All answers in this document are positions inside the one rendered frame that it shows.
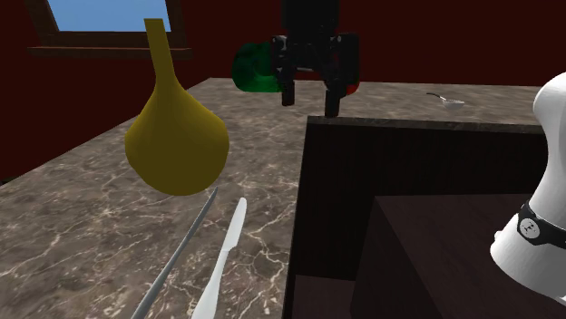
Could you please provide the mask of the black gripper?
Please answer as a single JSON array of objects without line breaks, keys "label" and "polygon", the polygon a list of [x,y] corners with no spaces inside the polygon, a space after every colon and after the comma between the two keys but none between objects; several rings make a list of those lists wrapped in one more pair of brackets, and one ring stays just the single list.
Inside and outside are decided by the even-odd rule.
[{"label": "black gripper", "polygon": [[339,34],[332,44],[338,26],[340,0],[281,0],[281,23],[285,35],[271,37],[271,67],[281,90],[281,104],[295,103],[296,66],[301,70],[318,70],[331,55],[325,79],[325,116],[339,114],[340,101],[346,97],[346,86],[360,82],[359,36]]}]

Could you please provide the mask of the green bowl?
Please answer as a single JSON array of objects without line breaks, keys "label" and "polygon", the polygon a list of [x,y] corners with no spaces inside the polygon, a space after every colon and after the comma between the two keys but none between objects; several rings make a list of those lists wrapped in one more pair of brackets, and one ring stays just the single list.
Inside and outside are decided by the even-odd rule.
[{"label": "green bowl", "polygon": [[243,44],[233,59],[231,78],[243,92],[281,92],[268,42]]}]

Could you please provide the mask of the yellow long-necked vase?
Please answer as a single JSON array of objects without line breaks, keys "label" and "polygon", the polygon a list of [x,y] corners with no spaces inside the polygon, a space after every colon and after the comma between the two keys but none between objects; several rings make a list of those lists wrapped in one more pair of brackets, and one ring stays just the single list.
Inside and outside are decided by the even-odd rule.
[{"label": "yellow long-necked vase", "polygon": [[229,154],[224,121],[180,84],[160,18],[144,20],[155,71],[149,100],[124,136],[127,160],[142,180],[173,196],[209,187]]}]

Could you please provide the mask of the white knife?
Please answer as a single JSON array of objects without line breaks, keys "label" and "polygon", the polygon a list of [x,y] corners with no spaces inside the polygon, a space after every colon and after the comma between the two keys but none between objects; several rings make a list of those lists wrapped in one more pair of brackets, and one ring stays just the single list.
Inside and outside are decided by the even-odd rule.
[{"label": "white knife", "polygon": [[240,198],[229,224],[210,280],[205,286],[190,319],[214,319],[220,294],[220,282],[229,252],[238,242],[247,212],[247,200]]}]

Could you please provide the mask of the grey knife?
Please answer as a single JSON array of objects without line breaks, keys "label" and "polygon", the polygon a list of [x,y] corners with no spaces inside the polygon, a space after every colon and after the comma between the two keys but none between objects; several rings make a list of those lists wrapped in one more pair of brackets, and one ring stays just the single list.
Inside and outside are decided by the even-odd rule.
[{"label": "grey knife", "polygon": [[146,315],[148,314],[151,306],[153,305],[155,299],[157,298],[161,288],[163,287],[168,275],[170,274],[173,266],[175,265],[178,258],[181,256],[182,251],[189,243],[190,239],[193,237],[195,232],[197,231],[198,227],[200,226],[202,220],[205,218],[206,214],[208,213],[215,197],[217,196],[218,188],[213,189],[211,195],[207,199],[205,205],[202,207],[199,215],[195,218],[194,222],[192,223],[189,231],[182,239],[179,246],[174,251],[173,255],[171,256],[170,260],[167,262],[165,267],[161,270],[159,275],[155,278],[154,282],[152,283],[151,287],[142,298],[140,303],[138,304],[137,308],[135,309],[134,313],[132,314],[130,319],[145,319]]}]

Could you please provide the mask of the dark framed window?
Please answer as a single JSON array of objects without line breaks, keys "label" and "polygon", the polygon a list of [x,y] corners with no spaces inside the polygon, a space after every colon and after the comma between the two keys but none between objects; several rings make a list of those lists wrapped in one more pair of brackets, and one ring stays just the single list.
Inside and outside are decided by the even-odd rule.
[{"label": "dark framed window", "polygon": [[37,57],[151,58],[146,18],[163,21],[175,60],[189,60],[181,0],[24,0],[40,43]]}]

